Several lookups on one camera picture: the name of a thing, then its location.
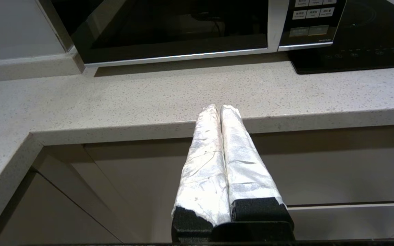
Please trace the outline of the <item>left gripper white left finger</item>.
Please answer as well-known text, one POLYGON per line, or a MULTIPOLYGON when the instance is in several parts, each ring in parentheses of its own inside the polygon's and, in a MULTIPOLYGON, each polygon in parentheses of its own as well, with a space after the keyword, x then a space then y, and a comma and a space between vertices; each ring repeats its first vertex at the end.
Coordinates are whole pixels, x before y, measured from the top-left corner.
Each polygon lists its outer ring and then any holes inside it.
POLYGON ((171 217, 174 243, 208 242, 215 227, 231 221, 221 120, 214 104, 196 120, 171 217))

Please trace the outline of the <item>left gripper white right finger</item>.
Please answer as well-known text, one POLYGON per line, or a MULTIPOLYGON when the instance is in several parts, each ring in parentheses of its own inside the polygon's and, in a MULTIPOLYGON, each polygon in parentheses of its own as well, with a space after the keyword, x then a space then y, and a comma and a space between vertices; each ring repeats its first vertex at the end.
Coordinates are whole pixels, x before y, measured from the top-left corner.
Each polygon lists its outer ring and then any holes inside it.
POLYGON ((231 222, 220 226, 225 240, 293 240, 294 222, 261 159, 239 110, 221 109, 231 222))

